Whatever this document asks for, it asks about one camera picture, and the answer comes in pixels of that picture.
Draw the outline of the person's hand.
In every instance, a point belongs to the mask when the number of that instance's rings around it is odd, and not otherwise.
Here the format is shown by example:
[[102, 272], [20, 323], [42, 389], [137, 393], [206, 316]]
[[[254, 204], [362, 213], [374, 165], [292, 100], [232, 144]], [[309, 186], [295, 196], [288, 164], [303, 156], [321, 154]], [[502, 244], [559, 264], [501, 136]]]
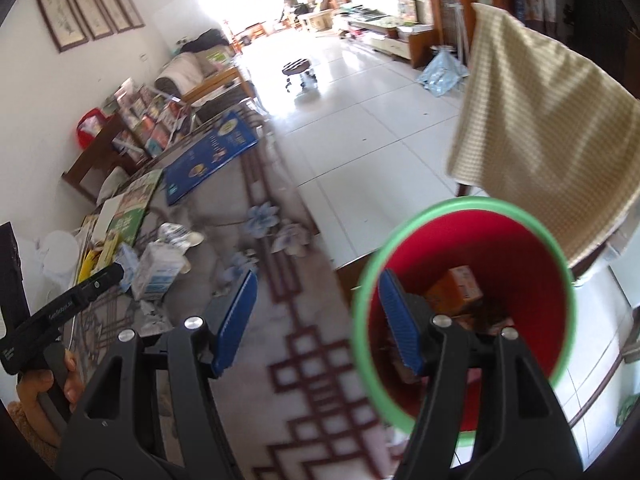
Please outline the person's hand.
[[[67, 377], [63, 392], [73, 411], [85, 392], [85, 384], [79, 374], [76, 356], [70, 350], [65, 351], [64, 363]], [[36, 451], [44, 454], [57, 451], [61, 444], [61, 435], [53, 427], [38, 399], [40, 394], [47, 393], [54, 385], [55, 379], [50, 370], [28, 372], [17, 383], [18, 402], [13, 403], [11, 408], [12, 418], [23, 436]]]

